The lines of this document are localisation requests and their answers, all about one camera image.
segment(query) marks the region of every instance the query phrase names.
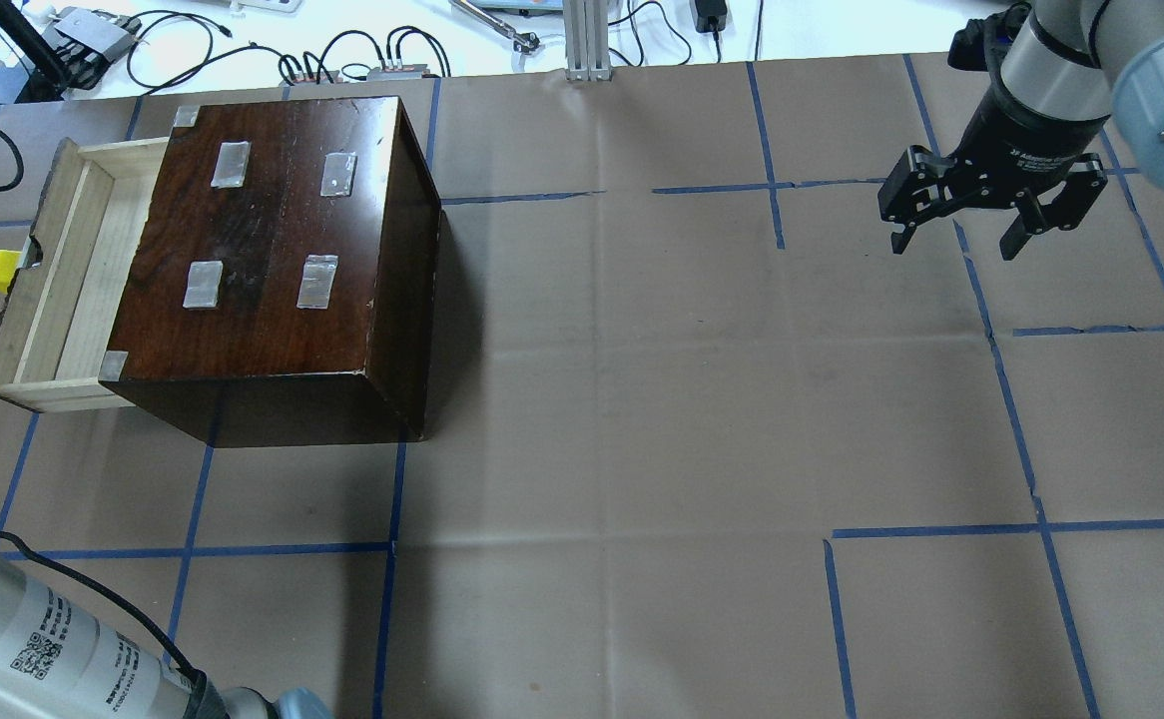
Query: power adapter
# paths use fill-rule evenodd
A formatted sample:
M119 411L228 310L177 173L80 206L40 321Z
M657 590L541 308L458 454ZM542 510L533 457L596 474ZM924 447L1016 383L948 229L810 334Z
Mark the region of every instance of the power adapter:
M696 15L697 31L710 35L723 31L729 24L729 3L726 0L693 0L693 13Z

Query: wooden drawer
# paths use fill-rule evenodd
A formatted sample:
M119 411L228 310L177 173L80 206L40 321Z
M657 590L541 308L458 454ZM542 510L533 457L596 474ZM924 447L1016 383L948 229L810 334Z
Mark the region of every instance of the wooden drawer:
M129 405L99 365L165 143L59 145L30 232L42 259L15 273L0 315L0 398L36 412Z
M0 318L0 397L133 404L214 447L421 439L441 214L403 102L186 116L168 140L63 143L31 230L42 263ZM243 179L221 184L243 143ZM350 192L328 187L350 154ZM308 265L331 257L310 306Z

